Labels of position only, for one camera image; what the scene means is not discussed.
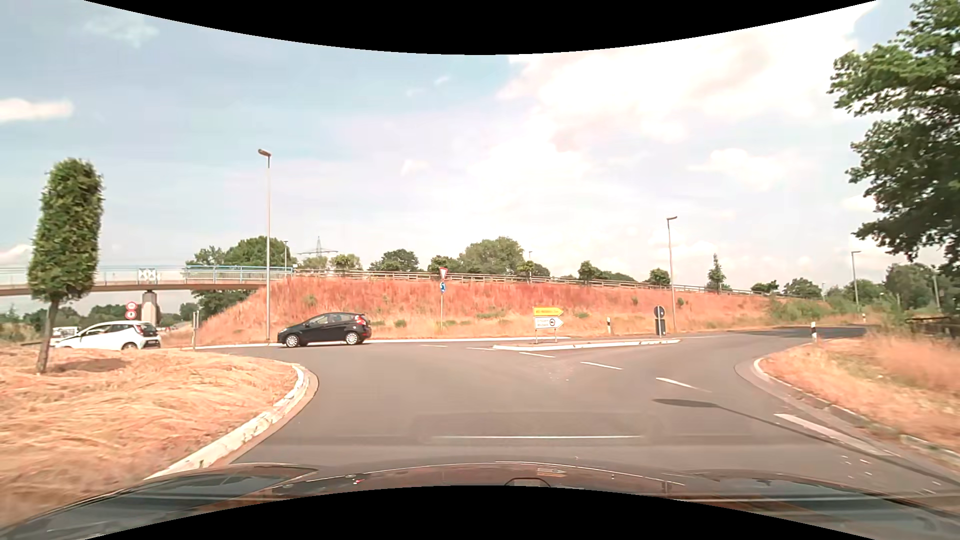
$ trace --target bridge pillar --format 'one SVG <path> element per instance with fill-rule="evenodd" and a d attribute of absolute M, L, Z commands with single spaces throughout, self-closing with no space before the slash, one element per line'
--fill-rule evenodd
<path fill-rule="evenodd" d="M 143 300 L 140 302 L 140 320 L 153 323 L 154 326 L 160 323 L 160 306 L 156 303 L 156 293 L 152 290 L 143 293 Z"/>

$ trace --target directional sign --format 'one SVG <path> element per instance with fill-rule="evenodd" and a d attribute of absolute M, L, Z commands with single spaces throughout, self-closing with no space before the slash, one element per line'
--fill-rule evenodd
<path fill-rule="evenodd" d="M 537 330 L 559 328 L 564 325 L 564 321 L 557 317 L 534 317 L 534 328 Z"/>
<path fill-rule="evenodd" d="M 559 307 L 534 307 L 535 317 L 559 317 L 564 311 Z"/>

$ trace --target street lamp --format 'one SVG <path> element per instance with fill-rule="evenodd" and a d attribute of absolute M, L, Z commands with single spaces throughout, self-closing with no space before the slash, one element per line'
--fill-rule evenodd
<path fill-rule="evenodd" d="M 856 289 L 856 259 L 854 254 L 860 253 L 860 250 L 850 252 L 850 266 L 853 269 L 853 299 L 856 301 L 856 312 L 860 312 L 860 293 Z"/>
<path fill-rule="evenodd" d="M 666 249 L 670 254 L 670 312 L 673 317 L 673 332 L 677 333 L 677 292 L 673 287 L 673 237 L 670 235 L 670 221 L 677 216 L 666 218 Z"/>
<path fill-rule="evenodd" d="M 260 148 L 257 154 L 267 158 L 267 343 L 270 343 L 270 152 Z"/>

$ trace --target curb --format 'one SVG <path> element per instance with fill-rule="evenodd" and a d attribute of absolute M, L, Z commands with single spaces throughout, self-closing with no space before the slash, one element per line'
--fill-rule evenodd
<path fill-rule="evenodd" d="M 364 343 L 433 343 L 435 341 L 443 342 L 454 342 L 454 341 L 522 341 L 524 339 L 535 339 L 534 336 L 529 337 L 459 337 L 459 338 L 421 338 L 421 339 L 368 339 Z M 558 335 L 557 339 L 571 339 L 568 336 Z M 307 347 L 316 347 L 323 345 L 334 345 L 337 343 L 345 343 L 344 341 L 329 341 L 325 343 L 310 343 Z M 283 347 L 282 343 L 236 343 L 233 345 L 202 345 L 197 347 L 197 350 L 202 349 L 231 349 L 237 347 Z M 193 347 L 179 347 L 181 351 L 192 351 Z"/>
<path fill-rule="evenodd" d="M 680 343 L 681 339 L 649 339 L 644 341 L 613 341 L 610 343 L 580 343 L 578 345 L 547 345 L 532 347 L 518 347 L 516 345 L 494 345 L 493 349 L 500 351 L 567 351 L 570 349 L 597 349 L 601 347 L 635 347 L 637 345 L 665 345 Z"/>
<path fill-rule="evenodd" d="M 809 346 L 810 346 L 809 343 L 800 345 L 800 347 L 809 347 Z M 833 404 L 823 398 L 814 396 L 813 394 L 805 392 L 800 388 L 794 386 L 793 384 L 786 382 L 785 380 L 777 379 L 776 377 L 768 374 L 767 372 L 763 371 L 763 368 L 760 367 L 760 362 L 762 360 L 768 360 L 768 359 L 770 359 L 769 356 L 762 356 L 754 360 L 753 362 L 754 374 L 765 381 L 775 382 L 780 384 L 786 389 L 787 393 L 789 393 L 793 398 L 796 398 L 806 403 L 807 405 L 813 406 L 814 408 L 824 410 L 829 414 L 833 415 L 835 418 L 842 420 L 856 428 L 862 428 L 874 435 L 894 437 L 898 439 L 902 444 L 909 446 L 914 450 L 918 450 L 924 454 L 927 454 L 933 457 L 939 457 L 955 467 L 960 467 L 960 454 L 953 450 L 944 448 L 935 443 L 931 443 L 930 441 L 924 440 L 920 437 L 915 437 L 909 433 L 904 433 L 903 431 L 900 431 L 897 428 L 894 428 L 892 426 L 887 426 L 886 424 L 882 424 L 880 422 L 871 420 L 870 418 L 858 412 L 853 412 L 848 408 L 844 408 L 840 405 Z"/>
<path fill-rule="evenodd" d="M 145 480 L 155 479 L 164 475 L 181 473 L 194 469 L 203 469 L 209 467 L 214 462 L 231 454 L 250 442 L 254 437 L 267 430 L 270 426 L 282 419 L 284 415 L 290 412 L 300 400 L 306 395 L 306 389 L 310 378 L 307 376 L 307 370 L 299 364 L 290 364 L 297 370 L 297 383 L 292 390 L 274 403 L 270 410 L 266 410 L 251 418 L 247 423 L 239 428 L 227 433 L 212 443 L 197 450 L 184 459 L 174 463 L 166 469 L 154 473 L 145 478 Z"/>

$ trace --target white car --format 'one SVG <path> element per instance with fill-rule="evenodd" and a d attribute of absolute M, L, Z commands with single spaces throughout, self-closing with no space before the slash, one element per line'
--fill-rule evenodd
<path fill-rule="evenodd" d="M 84 329 L 73 337 L 59 341 L 54 347 L 68 349 L 158 349 L 160 336 L 156 327 L 146 321 L 110 321 Z"/>

